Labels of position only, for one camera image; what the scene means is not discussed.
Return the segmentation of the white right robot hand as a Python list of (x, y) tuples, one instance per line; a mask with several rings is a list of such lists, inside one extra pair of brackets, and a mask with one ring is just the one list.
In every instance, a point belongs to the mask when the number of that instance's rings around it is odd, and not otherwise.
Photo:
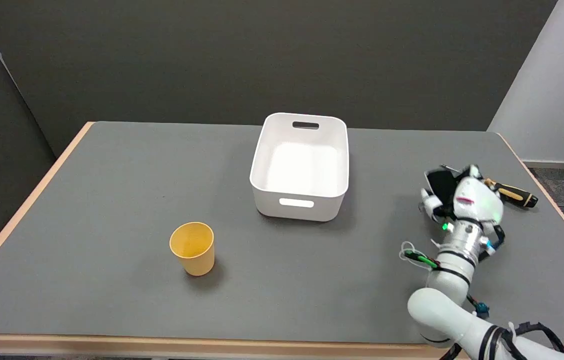
[(500, 225), (504, 204), (476, 164), (462, 170), (448, 167), (428, 170), (424, 173), (428, 188), (421, 189), (419, 208), (436, 223), (445, 219), (473, 221), (479, 226)]

